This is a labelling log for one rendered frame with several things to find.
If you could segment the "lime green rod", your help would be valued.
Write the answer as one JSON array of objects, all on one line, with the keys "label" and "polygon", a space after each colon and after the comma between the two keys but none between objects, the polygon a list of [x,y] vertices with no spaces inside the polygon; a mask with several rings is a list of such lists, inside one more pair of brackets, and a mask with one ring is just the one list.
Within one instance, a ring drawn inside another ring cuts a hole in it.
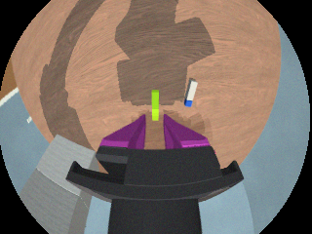
[{"label": "lime green rod", "polygon": [[152,121],[158,121],[159,90],[152,90]]}]

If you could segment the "small blue block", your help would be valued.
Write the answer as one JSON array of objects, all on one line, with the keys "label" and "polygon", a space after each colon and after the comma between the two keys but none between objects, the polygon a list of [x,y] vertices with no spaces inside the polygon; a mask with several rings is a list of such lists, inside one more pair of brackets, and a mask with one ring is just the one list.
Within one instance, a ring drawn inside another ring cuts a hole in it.
[{"label": "small blue block", "polygon": [[185,105],[185,106],[191,107],[192,102],[193,102],[192,100],[187,100],[187,99],[185,99],[185,100],[184,100],[184,105]]}]

